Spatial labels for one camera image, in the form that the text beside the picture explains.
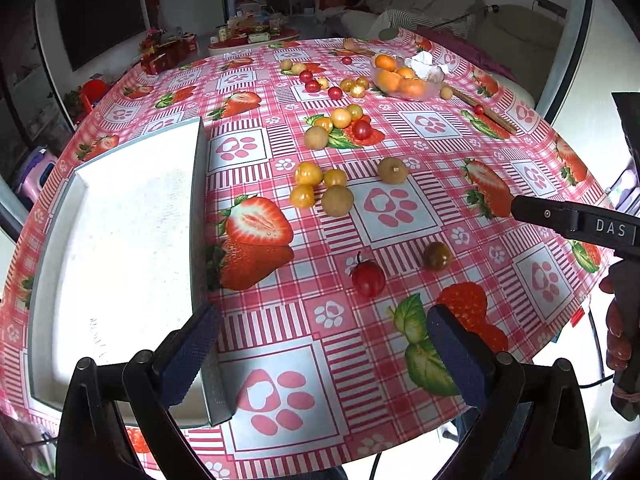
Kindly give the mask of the person's right hand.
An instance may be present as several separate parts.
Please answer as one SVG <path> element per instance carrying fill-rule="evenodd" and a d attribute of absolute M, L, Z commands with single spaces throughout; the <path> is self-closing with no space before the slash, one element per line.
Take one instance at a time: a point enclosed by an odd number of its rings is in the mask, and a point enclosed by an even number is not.
<path fill-rule="evenodd" d="M 624 323 L 615 300 L 608 306 L 606 327 L 606 365 L 614 372 L 626 370 L 631 358 L 631 344 L 624 335 Z"/>

